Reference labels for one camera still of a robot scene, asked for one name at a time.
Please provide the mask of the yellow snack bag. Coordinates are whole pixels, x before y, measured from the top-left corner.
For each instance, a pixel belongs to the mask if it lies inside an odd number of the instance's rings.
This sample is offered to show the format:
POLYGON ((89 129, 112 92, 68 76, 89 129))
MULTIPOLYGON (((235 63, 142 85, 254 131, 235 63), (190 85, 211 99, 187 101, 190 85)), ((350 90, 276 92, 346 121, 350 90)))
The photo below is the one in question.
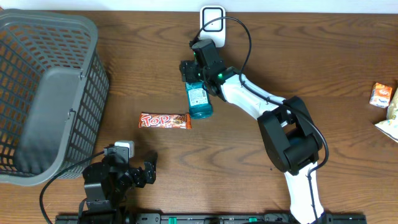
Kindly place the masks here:
POLYGON ((398 124, 397 124, 397 90, 387 107, 386 120, 378 122, 375 127, 386 136, 397 142, 398 124))

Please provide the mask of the blue liquid bottle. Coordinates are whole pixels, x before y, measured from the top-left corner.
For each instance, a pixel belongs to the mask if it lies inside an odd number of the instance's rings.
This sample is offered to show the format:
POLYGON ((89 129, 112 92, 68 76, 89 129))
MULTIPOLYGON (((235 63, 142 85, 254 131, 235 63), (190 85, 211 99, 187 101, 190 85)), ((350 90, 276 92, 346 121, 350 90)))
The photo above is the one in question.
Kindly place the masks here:
POLYGON ((205 119, 213 114, 208 92, 202 82, 186 83, 189 114, 192 119, 205 119))

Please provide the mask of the orange Top chocolate bar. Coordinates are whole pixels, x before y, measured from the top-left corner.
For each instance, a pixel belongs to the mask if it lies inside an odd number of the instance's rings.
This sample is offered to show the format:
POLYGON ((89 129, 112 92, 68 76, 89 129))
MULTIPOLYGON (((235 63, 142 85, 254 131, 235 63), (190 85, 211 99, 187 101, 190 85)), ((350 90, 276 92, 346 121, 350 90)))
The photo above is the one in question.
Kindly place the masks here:
POLYGON ((140 128, 192 128, 189 114, 141 113, 138 126, 140 128))

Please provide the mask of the small orange snack packet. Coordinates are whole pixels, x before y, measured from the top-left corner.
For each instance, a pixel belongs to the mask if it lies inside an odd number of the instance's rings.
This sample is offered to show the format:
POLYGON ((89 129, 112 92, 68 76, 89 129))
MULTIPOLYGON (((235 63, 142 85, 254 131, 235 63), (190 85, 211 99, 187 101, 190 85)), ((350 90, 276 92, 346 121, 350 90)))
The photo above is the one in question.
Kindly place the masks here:
POLYGON ((372 88, 369 104, 379 108, 387 108, 390 103, 392 87, 375 83, 372 88))

